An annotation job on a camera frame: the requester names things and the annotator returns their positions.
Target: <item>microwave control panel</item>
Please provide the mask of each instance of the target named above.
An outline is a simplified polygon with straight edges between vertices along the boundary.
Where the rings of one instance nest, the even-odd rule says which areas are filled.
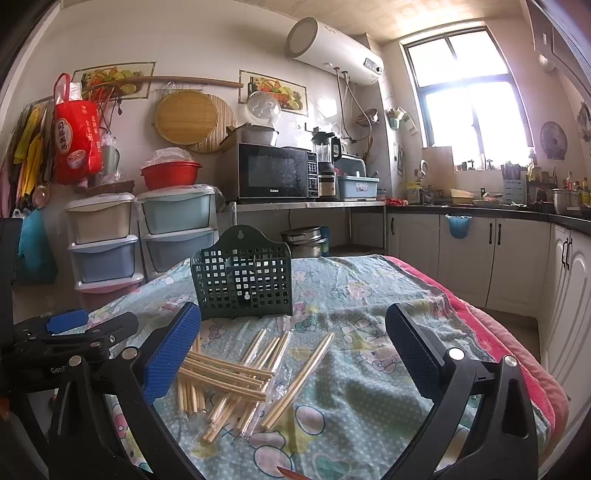
[[[316,155],[308,155],[308,197],[318,198],[318,162]]]

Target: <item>blue gripper pad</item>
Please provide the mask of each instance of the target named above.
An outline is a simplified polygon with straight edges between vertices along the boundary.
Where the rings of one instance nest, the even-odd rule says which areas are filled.
[[[168,326],[153,331],[142,345],[142,353],[144,347],[153,351],[144,367],[144,397],[149,405],[168,392],[200,328],[201,311],[188,301]]]
[[[386,332],[418,392],[437,402],[442,395],[444,362],[429,340],[399,304],[386,312]]]
[[[54,335],[67,332],[76,327],[81,327],[88,323],[88,314],[84,310],[71,310],[51,317],[45,325],[45,329]]]

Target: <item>microwave oven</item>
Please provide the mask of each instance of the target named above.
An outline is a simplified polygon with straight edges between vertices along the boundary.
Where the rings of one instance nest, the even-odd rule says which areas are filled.
[[[216,161],[216,184],[229,202],[318,198],[316,154],[239,143]]]

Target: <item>microwave door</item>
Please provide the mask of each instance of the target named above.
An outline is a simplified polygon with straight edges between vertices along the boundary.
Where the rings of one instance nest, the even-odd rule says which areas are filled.
[[[306,152],[248,144],[239,148],[241,198],[306,198]]]

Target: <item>green plastic basket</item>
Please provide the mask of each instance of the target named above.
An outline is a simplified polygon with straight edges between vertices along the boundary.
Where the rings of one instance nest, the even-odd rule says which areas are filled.
[[[291,252],[256,228],[236,225],[191,258],[203,319],[292,315]]]

